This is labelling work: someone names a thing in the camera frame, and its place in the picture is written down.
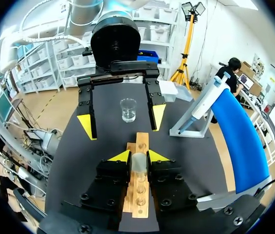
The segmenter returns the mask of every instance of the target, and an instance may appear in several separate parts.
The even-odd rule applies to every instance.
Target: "yellow triangle marker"
[[[117,156],[109,159],[108,161],[118,161],[118,160],[120,160],[121,162],[127,162],[129,154],[130,154],[130,150],[127,150],[127,151],[121,153],[120,155],[117,155]]]
[[[155,132],[159,131],[159,129],[160,129],[160,125],[161,125],[161,122],[162,122],[163,113],[165,111],[165,108],[166,108],[166,104],[153,106],[155,123],[156,123],[156,127],[157,127],[157,129],[153,130]]]
[[[85,132],[91,140],[96,140],[97,138],[92,137],[92,128],[91,128],[91,116],[89,114],[77,116],[81,125],[83,126]]]
[[[151,159],[151,162],[156,162],[158,160],[160,160],[160,161],[170,161],[170,159],[167,159],[164,156],[161,156],[160,154],[158,154],[158,153],[156,153],[152,150],[149,150],[148,153],[149,153],[149,157]]]

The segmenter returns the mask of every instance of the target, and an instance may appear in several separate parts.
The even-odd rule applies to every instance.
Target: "person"
[[[217,72],[216,76],[220,77],[221,79],[224,77],[224,72],[227,72],[231,77],[227,79],[226,84],[230,87],[231,93],[238,99],[238,94],[240,90],[244,88],[242,84],[237,86],[237,77],[235,74],[239,72],[241,69],[241,62],[237,58],[231,58],[227,66],[223,66]],[[213,116],[211,123],[217,123],[217,119]]]

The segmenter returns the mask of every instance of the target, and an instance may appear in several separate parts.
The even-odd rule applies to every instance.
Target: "blue storage box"
[[[138,61],[155,62],[156,64],[158,64],[159,57],[155,51],[139,50],[137,60]]]

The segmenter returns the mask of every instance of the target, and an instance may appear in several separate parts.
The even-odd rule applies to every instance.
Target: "blue chair backrest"
[[[247,113],[226,89],[211,107],[232,160],[236,193],[243,192],[269,177],[263,146]]]

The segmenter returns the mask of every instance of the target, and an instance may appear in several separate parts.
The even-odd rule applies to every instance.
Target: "yellow tripod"
[[[190,83],[189,83],[190,77],[189,77],[188,67],[187,67],[187,58],[191,47],[193,29],[194,29],[194,15],[192,14],[191,21],[190,21],[190,30],[188,32],[184,54],[182,54],[183,57],[182,57],[181,65],[179,66],[179,69],[177,69],[177,71],[173,74],[173,76],[170,79],[170,81],[176,82],[180,85],[183,85],[185,83],[188,90],[190,89]]]

